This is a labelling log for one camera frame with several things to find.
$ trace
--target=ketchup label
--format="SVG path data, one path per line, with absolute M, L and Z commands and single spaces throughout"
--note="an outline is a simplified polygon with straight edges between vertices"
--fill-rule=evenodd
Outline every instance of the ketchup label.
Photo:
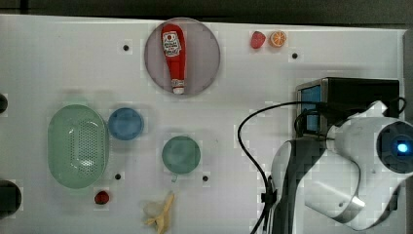
M 175 31 L 166 32 L 162 36 L 165 55 L 167 57 L 179 56 L 181 46 L 178 40 L 178 35 Z
M 183 80 L 172 79 L 171 82 L 172 82 L 172 87 L 173 88 L 185 86 L 185 81 L 183 81 Z

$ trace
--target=orange slice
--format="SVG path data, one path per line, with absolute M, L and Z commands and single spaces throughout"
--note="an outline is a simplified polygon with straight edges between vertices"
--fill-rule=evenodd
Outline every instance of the orange slice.
M 286 35 L 283 31 L 273 32 L 270 36 L 270 45 L 276 48 L 281 47 L 286 41 Z

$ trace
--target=gray plate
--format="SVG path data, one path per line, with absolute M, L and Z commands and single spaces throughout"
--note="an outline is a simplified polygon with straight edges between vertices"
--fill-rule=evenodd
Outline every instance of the gray plate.
M 159 25 L 149 36 L 145 46 L 145 65 L 152 80 L 172 93 L 169 69 L 161 42 L 161 31 L 166 23 L 182 28 L 186 43 L 186 78 L 184 95 L 195 95 L 205 90 L 215 79 L 219 68 L 220 51 L 213 33 L 194 19 L 175 18 Z

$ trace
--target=blue light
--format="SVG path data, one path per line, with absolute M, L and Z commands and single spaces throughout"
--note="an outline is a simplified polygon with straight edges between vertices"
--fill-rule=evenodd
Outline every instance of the blue light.
M 399 145 L 397 146 L 397 150 L 400 151 L 401 153 L 407 152 L 408 149 L 409 149 L 409 148 L 408 148 L 407 145 L 404 144 L 404 143 L 401 143 L 401 144 L 399 144 Z

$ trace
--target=blue bowl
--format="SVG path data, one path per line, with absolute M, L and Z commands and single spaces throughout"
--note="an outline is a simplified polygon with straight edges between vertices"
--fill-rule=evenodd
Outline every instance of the blue bowl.
M 117 139 L 130 140 L 143 131 L 143 118 L 135 110 L 120 108 L 109 117 L 109 132 Z

